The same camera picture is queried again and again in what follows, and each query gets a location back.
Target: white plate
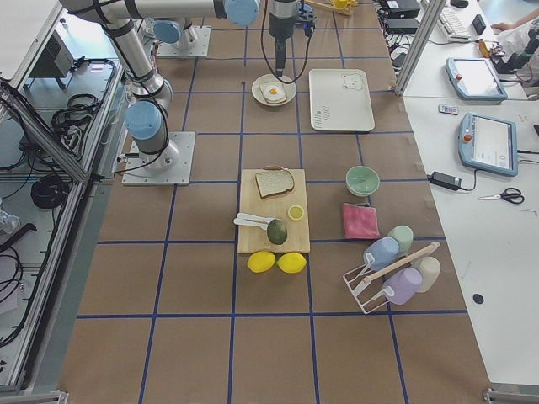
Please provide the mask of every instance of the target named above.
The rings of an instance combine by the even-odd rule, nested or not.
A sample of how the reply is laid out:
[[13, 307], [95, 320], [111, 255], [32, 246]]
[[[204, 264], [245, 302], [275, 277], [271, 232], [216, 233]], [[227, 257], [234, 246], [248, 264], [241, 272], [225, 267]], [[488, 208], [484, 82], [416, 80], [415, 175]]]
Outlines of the white plate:
[[[281, 77], [281, 79], [285, 82], [289, 82], [291, 79], [287, 76]], [[262, 95], [262, 92], [260, 91], [260, 84], [265, 82], [278, 82], [278, 80], [275, 78], [273, 74], [264, 74], [263, 76], [257, 78], [253, 86], [251, 87], [251, 93], [253, 93], [253, 97], [261, 104], [268, 105], [269, 107], [279, 107], [281, 105], [285, 105], [289, 103], [294, 97], [296, 96], [296, 84], [283, 84], [283, 89], [285, 90], [286, 94], [286, 101], [279, 104], [270, 104], [268, 103], [264, 96]]]
[[370, 132], [374, 129], [367, 76], [362, 70], [312, 69], [309, 90], [314, 130]]

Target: keyboard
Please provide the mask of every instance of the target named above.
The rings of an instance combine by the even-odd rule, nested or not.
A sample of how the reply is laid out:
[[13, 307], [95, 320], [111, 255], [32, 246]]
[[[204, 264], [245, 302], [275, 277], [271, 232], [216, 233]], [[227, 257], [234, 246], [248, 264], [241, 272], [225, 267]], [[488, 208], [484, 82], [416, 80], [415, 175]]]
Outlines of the keyboard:
[[438, 26], [449, 42], [468, 42], [472, 38], [452, 8], [442, 8], [438, 18]]

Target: pink cloth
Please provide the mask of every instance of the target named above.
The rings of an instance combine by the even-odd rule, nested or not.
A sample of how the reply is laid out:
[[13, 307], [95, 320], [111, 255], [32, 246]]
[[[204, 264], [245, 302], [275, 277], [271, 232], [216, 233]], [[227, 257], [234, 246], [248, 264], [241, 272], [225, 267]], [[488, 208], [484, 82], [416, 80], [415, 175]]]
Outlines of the pink cloth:
[[346, 238], [380, 238], [376, 208], [343, 204], [343, 221]]

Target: scissors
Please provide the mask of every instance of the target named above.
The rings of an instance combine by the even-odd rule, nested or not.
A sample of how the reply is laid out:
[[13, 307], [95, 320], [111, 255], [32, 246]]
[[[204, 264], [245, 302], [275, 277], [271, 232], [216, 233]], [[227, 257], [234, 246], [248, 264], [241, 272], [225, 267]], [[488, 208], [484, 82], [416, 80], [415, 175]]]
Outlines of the scissors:
[[521, 193], [521, 191], [518, 188], [509, 187], [509, 188], [504, 189], [504, 192], [502, 192], [501, 194], [482, 196], [478, 199], [480, 200], [502, 199], [502, 200], [506, 200], [507, 202], [513, 205], [520, 205], [522, 202], [524, 202], [524, 195]]

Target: computer mouse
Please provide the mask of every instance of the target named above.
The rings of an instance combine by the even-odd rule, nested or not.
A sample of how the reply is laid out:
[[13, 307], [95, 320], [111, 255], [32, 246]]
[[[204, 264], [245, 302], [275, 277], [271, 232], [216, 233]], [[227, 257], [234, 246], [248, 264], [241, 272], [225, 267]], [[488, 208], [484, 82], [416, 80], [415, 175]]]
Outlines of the computer mouse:
[[468, 7], [468, 0], [451, 0], [449, 3], [457, 8]]

